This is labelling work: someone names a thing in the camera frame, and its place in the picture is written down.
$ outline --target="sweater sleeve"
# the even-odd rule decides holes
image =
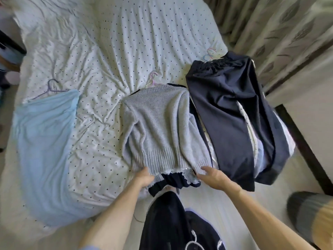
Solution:
[[[128,138],[133,129],[133,126],[136,124],[136,118],[131,109],[125,104],[122,103],[120,107],[120,116],[123,127],[123,133],[120,138],[120,144],[122,148],[123,159],[128,165],[131,165],[132,153],[128,146]]]
[[[189,112],[189,94],[181,96],[178,105],[179,142],[182,155],[199,173],[200,167],[210,166],[210,155],[199,133],[193,114]]]

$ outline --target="hand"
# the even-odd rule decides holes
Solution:
[[[201,169],[206,171],[206,175],[197,174],[198,179],[202,180],[213,189],[222,191],[242,189],[237,183],[230,180],[221,170],[212,167],[202,167]]]
[[[137,182],[143,188],[151,184],[154,178],[155,176],[149,174],[148,168],[144,167],[143,170],[135,174],[133,181]]]

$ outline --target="left hand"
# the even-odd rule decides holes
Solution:
[[[143,170],[135,174],[133,181],[137,182],[143,188],[151,184],[154,178],[155,176],[149,174],[148,168],[144,167]]]

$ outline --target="white bedsheet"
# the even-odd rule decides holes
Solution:
[[[16,104],[42,94],[49,79],[81,97],[71,138],[68,185],[87,207],[106,207],[131,177],[119,147],[120,100],[146,86],[186,85],[194,60],[227,53],[202,0],[12,0],[27,56]],[[10,138],[0,188],[1,222],[21,240],[52,234],[29,215]]]

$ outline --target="purple hanger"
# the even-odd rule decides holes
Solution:
[[[46,94],[47,92],[67,92],[68,90],[53,90],[50,86],[50,82],[51,81],[55,81],[56,83],[59,83],[56,79],[50,79],[47,82],[47,91],[45,91],[44,93],[40,94],[39,96],[36,96],[35,98],[31,99],[31,100],[35,100],[36,98],[42,96],[43,94]]]

